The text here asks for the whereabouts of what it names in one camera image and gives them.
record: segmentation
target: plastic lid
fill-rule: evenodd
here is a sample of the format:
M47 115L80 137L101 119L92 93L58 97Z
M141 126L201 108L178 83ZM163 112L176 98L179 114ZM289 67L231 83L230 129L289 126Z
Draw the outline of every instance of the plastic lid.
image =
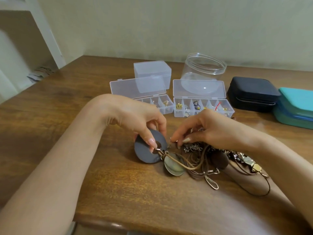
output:
M189 98L226 98L223 81L173 80L173 96Z
M164 61L134 63L137 74L171 75L171 68Z
M162 76L112 81L110 87L112 94L132 99L166 93Z

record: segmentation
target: black jewelry case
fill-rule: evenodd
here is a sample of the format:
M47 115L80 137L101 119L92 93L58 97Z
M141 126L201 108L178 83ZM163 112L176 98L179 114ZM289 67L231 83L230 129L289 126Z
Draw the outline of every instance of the black jewelry case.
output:
M232 107L256 112L271 112L280 96L274 85L265 79L233 77L227 91Z

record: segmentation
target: teal jewelry case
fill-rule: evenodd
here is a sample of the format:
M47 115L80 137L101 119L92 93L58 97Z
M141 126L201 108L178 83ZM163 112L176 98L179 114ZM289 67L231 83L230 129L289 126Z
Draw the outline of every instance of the teal jewelry case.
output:
M283 124L313 129L313 91L282 87L279 92L281 96L273 109L276 119Z

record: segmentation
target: clear plastic jar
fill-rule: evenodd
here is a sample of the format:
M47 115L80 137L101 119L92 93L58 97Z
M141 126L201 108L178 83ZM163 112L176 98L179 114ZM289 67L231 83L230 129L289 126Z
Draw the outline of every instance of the clear plastic jar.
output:
M200 53L189 54L182 71L183 80L219 80L226 63Z

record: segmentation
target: gray round pendant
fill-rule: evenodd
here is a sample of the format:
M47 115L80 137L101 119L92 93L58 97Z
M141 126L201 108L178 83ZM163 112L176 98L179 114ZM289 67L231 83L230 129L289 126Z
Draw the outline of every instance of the gray round pendant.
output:
M170 153L171 157L179 161L179 158L176 154ZM164 158L164 165L165 168L168 170L169 173L171 173L174 176L180 176L185 172L185 168L179 165L177 162L174 162L171 158L166 156Z
M150 130L155 141L160 146L161 150L167 149L167 142L164 136L157 130ZM154 154L150 153L149 145L146 144L146 142L140 137L140 135L137 136L135 140L135 153L137 157L146 163L155 163L161 161L160 155L155 151Z

